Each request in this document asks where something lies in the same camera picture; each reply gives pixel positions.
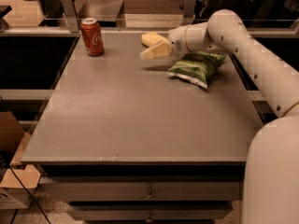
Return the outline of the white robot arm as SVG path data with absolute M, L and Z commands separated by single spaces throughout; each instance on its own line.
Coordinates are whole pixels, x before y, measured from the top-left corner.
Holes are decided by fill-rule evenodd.
M 144 60 L 188 53 L 233 54 L 277 118 L 256 133 L 247 156 L 241 224 L 299 224 L 299 73 L 249 33 L 231 10 L 179 26 L 164 38 L 141 36 Z

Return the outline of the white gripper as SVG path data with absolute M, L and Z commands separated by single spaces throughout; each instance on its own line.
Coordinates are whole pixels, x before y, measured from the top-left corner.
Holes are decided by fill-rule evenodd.
M 185 31 L 185 26 L 180 26 L 168 31 L 168 41 L 172 47 L 170 46 L 169 42 L 166 42 L 165 40 L 147 41 L 145 46 L 148 48 L 140 53 L 140 58 L 142 60 L 151 60 L 165 57 L 172 52 L 172 48 L 177 52 L 186 53 L 187 49 L 185 44 Z

